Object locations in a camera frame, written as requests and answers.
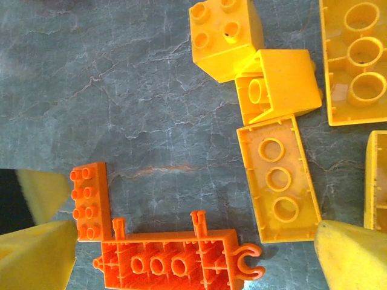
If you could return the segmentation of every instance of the table surface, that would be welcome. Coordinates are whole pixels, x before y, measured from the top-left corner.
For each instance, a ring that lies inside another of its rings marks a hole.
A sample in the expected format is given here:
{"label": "table surface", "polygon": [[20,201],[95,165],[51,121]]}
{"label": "table surface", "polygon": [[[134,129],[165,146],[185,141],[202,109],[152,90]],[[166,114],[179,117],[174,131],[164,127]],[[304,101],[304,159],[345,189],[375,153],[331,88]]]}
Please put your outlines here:
{"label": "table surface", "polygon": [[[0,167],[68,175],[106,161],[112,216],[127,232],[236,228],[260,244],[236,129],[235,85],[192,63],[196,1],[0,2]],[[324,87],[317,0],[260,0],[267,48],[307,48]],[[298,118],[324,219],[362,225],[365,148],[386,124],[329,127],[325,105]],[[58,219],[71,219],[68,201]],[[246,289],[328,289],[312,242],[263,245]],[[68,289],[99,290],[99,243],[80,243]]]}

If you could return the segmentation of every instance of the yellow object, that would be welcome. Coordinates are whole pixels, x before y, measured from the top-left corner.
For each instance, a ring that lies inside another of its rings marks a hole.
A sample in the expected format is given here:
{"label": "yellow object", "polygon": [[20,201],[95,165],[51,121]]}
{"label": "yellow object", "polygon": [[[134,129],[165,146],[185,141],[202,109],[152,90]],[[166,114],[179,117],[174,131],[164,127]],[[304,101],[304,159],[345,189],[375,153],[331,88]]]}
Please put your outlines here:
{"label": "yellow object", "polygon": [[70,196],[67,177],[59,173],[16,170],[35,224],[49,222]]}
{"label": "yellow object", "polygon": [[64,290],[75,263],[77,228],[61,221],[0,236],[0,289]]}
{"label": "yellow object", "polygon": [[259,50],[235,77],[244,125],[322,105],[307,50]]}
{"label": "yellow object", "polygon": [[331,126],[387,121],[387,1],[320,0]]}
{"label": "yellow object", "polygon": [[189,9],[192,58],[220,83],[233,80],[264,47],[261,19],[251,0],[207,0]]}
{"label": "yellow object", "polygon": [[313,240],[321,216],[294,115],[237,134],[261,242]]}
{"label": "yellow object", "polygon": [[322,221],[314,247],[331,290],[387,289],[387,234]]}
{"label": "yellow object", "polygon": [[387,233],[387,130],[369,136],[365,170],[364,227]]}

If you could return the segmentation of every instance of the plastic toy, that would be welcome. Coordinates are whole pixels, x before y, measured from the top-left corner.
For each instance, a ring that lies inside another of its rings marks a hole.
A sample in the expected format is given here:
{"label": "plastic toy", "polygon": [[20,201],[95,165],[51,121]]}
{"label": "plastic toy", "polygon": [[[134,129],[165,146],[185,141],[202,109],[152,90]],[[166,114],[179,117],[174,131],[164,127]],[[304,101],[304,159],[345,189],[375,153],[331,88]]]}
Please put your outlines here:
{"label": "plastic toy", "polygon": [[0,236],[1,290],[63,290],[75,263],[73,221],[50,222]]}
{"label": "plastic toy", "polygon": [[71,197],[76,206],[73,218],[77,221],[78,240],[93,242],[111,239],[106,164],[97,162],[75,167],[70,179],[74,182]]}
{"label": "plastic toy", "polygon": [[264,47],[261,19],[251,0],[207,0],[189,9],[192,58],[220,83],[233,80]]}
{"label": "plastic toy", "polygon": [[364,227],[387,233],[387,130],[373,131],[368,140]]}
{"label": "plastic toy", "polygon": [[313,240],[321,216],[294,115],[237,134],[261,242]]}
{"label": "plastic toy", "polygon": [[328,121],[387,121],[387,1],[320,0]]}
{"label": "plastic toy", "polygon": [[322,105],[307,50],[259,50],[235,77],[244,125]]}
{"label": "plastic toy", "polygon": [[314,247],[331,290],[386,289],[387,234],[322,221]]}
{"label": "plastic toy", "polygon": [[102,242],[93,261],[111,289],[242,289],[265,268],[249,268],[246,256],[260,247],[238,246],[235,230],[207,230],[205,211],[191,213],[194,232],[125,234],[125,219],[113,219],[115,240]]}

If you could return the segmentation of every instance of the scratch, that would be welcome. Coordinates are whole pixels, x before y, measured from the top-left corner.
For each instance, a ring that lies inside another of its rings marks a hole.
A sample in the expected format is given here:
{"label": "scratch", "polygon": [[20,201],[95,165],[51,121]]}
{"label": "scratch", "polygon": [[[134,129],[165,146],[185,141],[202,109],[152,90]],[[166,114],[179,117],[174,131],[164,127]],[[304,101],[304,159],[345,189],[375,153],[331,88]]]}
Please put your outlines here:
{"label": "scratch", "polygon": [[154,167],[154,166],[149,166],[145,167],[143,169],[137,170],[133,175],[122,175],[122,174],[117,174],[116,176],[121,176],[121,177],[126,177],[129,179],[137,179],[140,177],[148,176],[148,175],[153,175],[156,173],[172,173],[172,172],[192,172],[196,170],[197,168],[192,165],[184,164],[184,165],[176,165],[176,166],[161,166],[161,167]]}

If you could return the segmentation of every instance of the yellow brick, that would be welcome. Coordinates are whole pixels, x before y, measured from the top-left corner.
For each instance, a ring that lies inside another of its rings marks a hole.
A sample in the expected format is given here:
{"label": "yellow brick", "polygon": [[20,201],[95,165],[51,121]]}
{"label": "yellow brick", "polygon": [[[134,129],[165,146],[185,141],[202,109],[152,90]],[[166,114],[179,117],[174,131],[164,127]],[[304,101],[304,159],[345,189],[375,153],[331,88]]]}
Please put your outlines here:
{"label": "yellow brick", "polygon": [[259,50],[235,77],[244,125],[322,106],[307,50]]}
{"label": "yellow brick", "polygon": [[220,83],[233,80],[264,47],[261,19],[251,0],[208,0],[189,9],[192,58]]}

